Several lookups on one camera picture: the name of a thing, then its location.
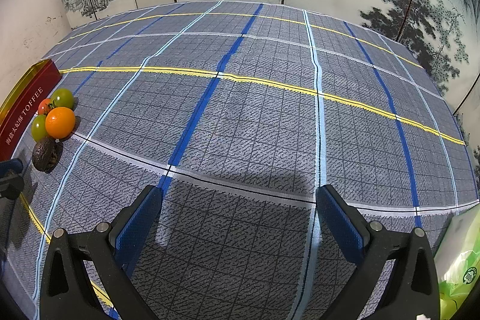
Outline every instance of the light blue stripe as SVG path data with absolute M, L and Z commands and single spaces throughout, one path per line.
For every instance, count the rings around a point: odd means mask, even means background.
M 314 35 L 311 31 L 308 14 L 303 10 L 303 17 L 307 26 L 308 40 L 310 43 L 311 62 L 315 69 L 315 77 L 313 84 L 316 91 L 319 92 L 315 105 L 315 131 L 316 131 L 316 147 L 315 147 L 315 190 L 318 186 L 325 185 L 326 175 L 326 138 L 325 138 L 325 114 L 323 109 L 322 89 L 322 67 L 318 61 L 317 51 L 315 48 Z M 318 248 L 322 242 L 322 232 L 320 229 L 320 216 L 316 212 L 315 205 L 310 211 L 310 221 L 307 233 L 307 243 L 303 254 L 303 263 L 300 279 L 297 287 L 297 295 L 293 302 L 292 308 L 287 316 L 287 320 L 300 320 L 310 299 L 311 290 L 314 284 L 315 267 L 317 263 Z
M 423 100 L 423 104 L 425 105 L 425 107 L 427 108 L 428 110 L 428 113 L 430 114 L 430 117 L 435 125 L 435 130 L 440 133 L 440 129 L 438 128 L 438 124 L 437 124 L 437 121 L 435 120 L 435 117 L 433 115 L 433 113 L 431 112 L 430 110 L 430 107 L 428 106 L 428 103 L 427 101 L 425 100 L 425 98 L 423 97 L 423 94 L 422 92 L 420 91 L 420 89 L 418 88 L 416 82 L 413 80 L 413 77 L 412 75 L 410 75 L 409 71 L 407 70 L 407 68 L 405 67 L 405 65 L 402 63 L 402 61 L 398 58 L 397 55 L 395 55 L 395 52 L 392 51 L 392 48 L 390 48 L 390 46 L 386 43 L 386 41 L 383 39 L 382 35 L 381 34 L 378 34 L 378 37 L 380 37 L 380 40 L 383 41 L 383 43 L 387 46 L 388 50 L 394 54 L 395 58 L 398 60 L 398 62 L 400 63 L 400 65 L 403 67 L 403 69 L 405 70 L 406 74 L 409 76 L 410 80 L 415 84 L 415 88 L 417 89 L 418 91 L 418 94 L 420 95 L 421 99 Z M 440 139 L 440 142 L 442 144 L 442 147 L 443 147 L 443 152 L 445 153 L 445 157 L 447 159 L 447 164 L 448 164 L 448 169 L 450 170 L 450 176 L 452 178 L 452 187 L 453 187 L 453 191 L 454 191 L 454 195 L 455 195 L 455 206 L 458 207 L 458 196 L 457 196 L 457 185 L 455 184 L 455 177 L 453 175 L 453 170 L 452 170 L 452 165 L 450 164 L 450 158 L 448 157 L 448 152 L 447 152 L 447 148 L 445 147 L 445 143 L 443 142 L 443 138 L 441 136 L 438 136 L 438 138 Z
M 108 114 L 110 113 L 112 108 L 115 106 L 115 104 L 118 102 L 118 100 L 122 97 L 123 93 L 126 92 L 126 90 L 128 90 L 128 88 L 136 81 L 136 79 L 138 78 L 138 76 L 142 72 L 143 68 L 147 65 L 148 61 L 152 57 L 159 56 L 160 54 L 162 54 L 177 38 L 179 38 L 182 35 L 183 32 L 185 32 L 187 29 L 189 29 L 191 26 L 193 26 L 197 21 L 199 21 L 201 18 L 203 18 L 206 14 L 210 13 L 213 9 L 218 7 L 221 3 L 222 3 L 222 1 L 218 2 L 215 6 L 213 6 L 212 8 L 208 9 L 206 12 L 201 14 L 194 21 L 192 21 L 190 24 L 188 24 L 186 27 L 184 27 L 180 31 L 180 33 L 178 33 L 177 35 L 172 37 L 155 54 L 153 54 L 151 56 L 148 56 L 143 60 L 141 66 L 140 66 L 140 69 L 138 71 L 136 71 L 135 74 L 129 79 L 129 81 L 122 87 L 122 89 L 118 92 L 118 94 L 115 96 L 115 98 L 112 100 L 112 102 L 110 102 L 110 104 L 106 108 L 106 110 L 102 113 L 102 115 L 99 117 L 99 119 L 95 122 L 93 128 L 90 130 L 90 132 L 87 135 L 87 138 L 86 138 L 87 140 L 89 140 L 93 136 L 93 134 L 97 131 L 97 129 L 100 127 L 100 124 L 102 123 L 102 121 L 108 116 Z M 72 158 L 65 174 L 63 175 L 63 178 L 60 182 L 60 185 L 58 186 L 57 192 L 55 193 L 55 197 L 53 198 L 53 201 L 52 201 L 52 204 L 50 206 L 49 213 L 47 215 L 46 222 L 45 222 L 45 230 L 47 232 L 49 231 L 51 219 L 53 217 L 55 208 L 58 204 L 58 200 L 59 200 L 60 196 L 62 195 L 63 189 L 65 187 L 65 183 L 67 182 L 67 179 L 68 179 L 69 175 L 73 171 L 74 166 L 75 166 L 76 162 L 78 161 L 78 157 L 80 156 L 83 149 L 85 148 L 87 140 L 85 140 L 82 143 L 82 145 L 77 149 L 77 151 L 73 155 L 73 158 Z M 35 312 L 34 320 L 37 320 L 38 315 L 39 315 L 37 301 L 38 301 L 38 297 L 40 295 L 40 269 L 41 269 L 40 266 L 41 266 L 41 260 L 42 260 L 42 255 L 43 255 L 44 248 L 45 248 L 45 236 L 42 236 L 42 240 L 41 240 L 41 243 L 40 243 L 40 248 L 38 249 L 37 266 L 35 268 L 35 290 L 34 290 L 34 295 L 33 295 L 33 301 L 35 302 L 35 307 L 37 309 L 36 309 L 36 312 Z

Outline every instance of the plastic package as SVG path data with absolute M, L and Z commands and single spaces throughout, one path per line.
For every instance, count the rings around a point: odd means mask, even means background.
M 449 320 L 479 278 L 480 204 L 454 216 L 435 254 L 441 320 Z

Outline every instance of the green tomato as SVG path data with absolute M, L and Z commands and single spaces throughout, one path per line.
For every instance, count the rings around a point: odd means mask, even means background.
M 38 115 L 34 118 L 32 123 L 32 137 L 33 140 L 39 142 L 44 137 L 48 136 L 47 130 L 45 129 L 45 120 L 47 119 L 46 115 Z
M 51 96 L 51 102 L 54 107 L 68 107 L 69 109 L 74 108 L 74 96 L 70 90 L 66 88 L 59 88 Z

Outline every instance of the yellow stripe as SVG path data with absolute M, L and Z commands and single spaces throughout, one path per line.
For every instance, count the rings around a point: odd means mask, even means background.
M 102 26 L 100 28 L 96 28 L 96 29 L 93 29 L 91 31 L 86 31 L 84 33 L 80 33 L 80 34 L 77 34 L 76 36 L 72 36 L 72 37 L 69 37 L 68 39 L 66 40 L 63 40 L 63 41 L 60 41 L 58 44 L 62 44 L 68 40 L 71 40 L 71 39 L 74 39 L 74 38 L 77 38 L 77 37 L 80 37 L 80 36 L 84 36 L 85 34 L 88 34 L 88 33 L 92 33 L 92 32 L 95 32 L 95 31 L 99 31 L 100 29 L 105 29 L 105 28 L 111 28 L 112 26 L 117 26 L 117 25 L 122 25 L 122 24 L 128 24 L 130 22 L 134 22 L 134 21 L 142 21 L 144 19 L 150 19 L 150 18 L 159 18 L 159 17 L 164 17 L 164 16 L 198 16 L 198 15 L 201 15 L 203 13 L 178 13 L 178 14 L 158 14 L 156 16 L 144 16 L 144 17 L 141 17 L 141 18 L 137 18 L 137 19 L 131 19 L 131 20 L 128 20 L 128 21 L 122 21 L 122 22 L 117 22 L 117 23 L 114 23 L 114 24 L 110 24 L 110 25 L 105 25 L 105 26 Z M 217 15 L 217 16 L 254 16 L 253 14 L 239 14 L 239 13 L 207 13 L 207 15 Z M 306 25 L 305 22 L 300 22 L 300 21 L 294 21 L 292 19 L 284 19 L 284 18 L 279 18 L 279 17 L 276 17 L 276 16 L 255 16 L 257 18 L 266 18 L 266 19 L 276 19 L 277 21 L 284 21 L 284 22 L 290 22 L 290 23 L 294 23 L 294 24 L 300 24 L 300 25 Z M 407 63 L 410 63 L 412 65 L 414 65 L 415 67 L 418 67 L 418 68 L 423 68 L 421 65 L 417 64 L 417 63 L 414 63 L 408 59 L 406 59 L 405 57 L 402 57 L 402 56 L 399 56 L 399 55 L 396 55 L 395 53 L 393 53 L 392 51 L 388 50 L 387 48 L 383 48 L 381 46 L 378 46 L 376 44 L 373 44 L 369 41 L 366 41 L 366 40 L 362 40 L 362 39 L 359 39 L 357 37 L 354 37 L 354 36 L 350 36 L 349 34 L 346 34 L 346 33 L 343 33 L 343 32 L 340 32 L 340 31 L 336 31 L 334 29 L 329 29 L 329 28 L 325 28 L 323 26 L 317 26 L 317 25 L 310 25 L 312 28 L 317 28 L 317 29 L 321 29 L 323 31 L 330 31 L 330 32 L 333 32 L 333 33 L 336 33 L 336 34 L 341 34 L 342 36 L 345 36 L 345 37 L 349 37 L 351 39 L 354 39 L 354 40 L 358 40 L 364 44 L 368 44 L 368 45 L 371 45 L 375 48 L 378 48 L 382 51 L 385 51 L 391 55 L 394 55 L 394 56 L 397 56 L 399 59 L 402 59 L 402 60 L 405 60 Z
M 38 219 L 37 215 L 35 214 L 35 212 L 33 211 L 32 207 L 30 206 L 30 204 L 28 203 L 28 201 L 26 200 L 25 196 L 23 195 L 23 193 L 20 193 L 20 201 L 22 202 L 22 205 L 23 207 L 25 208 L 25 210 L 27 211 L 28 213 L 28 216 L 30 217 L 30 219 L 32 220 L 33 224 L 35 225 L 35 227 L 37 227 L 38 231 L 42 234 L 42 235 L 45 235 L 45 240 L 48 244 L 50 244 L 52 238 L 51 236 L 48 234 L 48 232 L 45 230 L 45 227 L 42 225 L 42 223 L 40 222 L 40 220 Z M 95 290 L 95 293 L 97 295 L 98 298 L 100 298 L 106 305 L 108 305 L 109 307 L 112 307 L 113 308 L 113 304 L 109 298 L 109 296 L 95 283 L 93 282 L 92 280 L 90 280 L 90 282 L 92 283 L 92 286 L 93 286 L 93 289 Z
M 80 72 L 80 71 L 97 71 L 97 72 L 137 72 L 140 67 L 79 67 L 79 68 L 68 68 L 60 70 L 62 74 L 68 72 Z M 217 77 L 217 72 L 214 71 L 207 71 L 201 69 L 194 69 L 194 68 L 178 68 L 178 67 L 145 67 L 142 69 L 143 72 L 155 72 L 160 74 L 178 74 L 178 75 L 189 75 L 189 76 L 202 76 L 202 77 Z M 234 82 L 250 82 L 250 83 L 257 83 L 263 84 L 266 86 L 276 87 L 276 88 L 283 88 L 284 90 L 289 90 L 293 92 L 299 92 L 302 94 L 307 95 L 317 95 L 318 92 L 316 90 L 312 90 L 311 88 L 304 88 L 300 86 L 293 86 L 286 83 L 276 82 L 273 80 L 268 79 L 261 79 L 258 77 L 252 76 L 239 76 L 234 74 L 220 74 L 218 77 L 222 79 L 229 79 L 233 80 Z M 418 127 L 423 129 L 426 132 L 433 133 L 434 135 L 440 136 L 446 140 L 452 141 L 453 143 L 465 145 L 462 140 L 455 139 L 452 136 L 446 135 L 445 133 L 439 133 L 436 129 L 430 128 L 424 124 L 419 122 L 410 120 L 409 118 L 400 117 L 399 115 L 395 115 L 391 112 L 388 112 L 383 109 L 379 109 L 378 107 L 370 106 L 363 102 L 358 102 L 356 100 L 351 100 L 348 98 L 338 97 L 336 95 L 328 94 L 328 93 L 321 93 L 320 94 L 323 98 L 327 100 L 331 100 L 334 102 L 338 102 L 344 105 L 358 107 L 363 110 L 367 110 L 369 112 L 373 112 L 378 115 L 382 115 L 383 117 L 398 120 L 403 122 L 404 124 L 411 125 L 413 127 Z

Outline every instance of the orange fruit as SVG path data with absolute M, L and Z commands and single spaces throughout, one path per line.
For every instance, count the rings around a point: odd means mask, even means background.
M 45 98 L 42 102 L 40 102 L 40 105 L 38 105 L 38 115 L 47 115 L 50 112 L 50 98 Z
M 52 109 L 46 119 L 46 132 L 54 139 L 66 138 L 75 127 L 75 114 L 68 107 Z

